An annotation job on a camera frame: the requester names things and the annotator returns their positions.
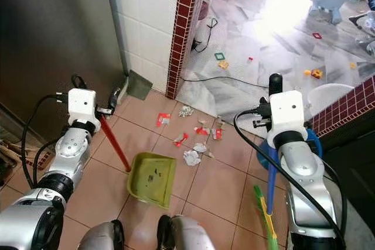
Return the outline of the blue handled green broom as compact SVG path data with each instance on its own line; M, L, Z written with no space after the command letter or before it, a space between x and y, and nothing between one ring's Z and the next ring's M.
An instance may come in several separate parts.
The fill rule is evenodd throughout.
M270 84L268 85L270 95L273 93L280 93L283 90L283 76L278 73L270 74ZM265 196L262 195L262 191L259 186L254 186L255 199L257 199L258 207L264 212L263 220L266 231L266 245L268 250L279 250L278 245L278 234L274 229L274 223L272 221L273 205L274 205L274 191L275 183L277 178L278 169L274 167L274 162L271 158L268 160L270 167L268 168L268 183L267 193Z

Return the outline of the red handled green dustpan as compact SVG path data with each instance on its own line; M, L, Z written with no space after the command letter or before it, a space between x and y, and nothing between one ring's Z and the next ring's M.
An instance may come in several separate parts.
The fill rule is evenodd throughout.
M73 88L89 90L84 79L78 74L72 75L71 83ZM103 130L124 170L129 173L127 182L129 194L139 201L168 209L171 204L176 159L153 153L139 153L133 159L129 159L107 122L108 116L97 115L97 105L96 117L99 120L98 126L91 122L76 121L69 127L73 130L74 136L64 138L66 141L73 141L73 145L65 148L66 151L71 153L69 159L72 160L73 164L73 175L71 177L73 182L77 183L81 178L83 165L86 164L90 156L91 138L97 132Z

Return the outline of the grey metal plate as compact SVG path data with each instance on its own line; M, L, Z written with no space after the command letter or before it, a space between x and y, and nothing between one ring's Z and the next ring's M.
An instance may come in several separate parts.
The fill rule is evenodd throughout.
M152 82L134 70L128 72L128 85L126 93L130 97L146 100L152 89Z

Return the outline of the white plastic basin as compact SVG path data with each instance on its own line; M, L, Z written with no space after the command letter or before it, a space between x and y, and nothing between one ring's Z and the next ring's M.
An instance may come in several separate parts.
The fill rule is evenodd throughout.
M311 116L321 113L325 108L354 90L346 84L329 83L311 89L308 92L308 108Z

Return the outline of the stainless steel fridge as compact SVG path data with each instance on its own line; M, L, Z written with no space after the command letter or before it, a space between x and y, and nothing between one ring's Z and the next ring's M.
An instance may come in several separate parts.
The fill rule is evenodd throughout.
M105 104L126 82L110 0L2 0L1 103L29 135L45 143L61 135L67 108L45 95L65 93L81 76Z

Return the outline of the black office chair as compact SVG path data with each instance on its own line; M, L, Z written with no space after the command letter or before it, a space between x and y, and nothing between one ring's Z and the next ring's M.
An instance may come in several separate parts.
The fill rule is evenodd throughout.
M375 31L375 10L371 10L359 15L353 15L348 17L348 20L358 29Z

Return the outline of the grey right robot leg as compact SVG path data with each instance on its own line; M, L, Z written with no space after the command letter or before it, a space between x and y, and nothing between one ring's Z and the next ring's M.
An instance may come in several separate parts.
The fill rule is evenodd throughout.
M190 217L162 215L156 250L216 250L206 230Z

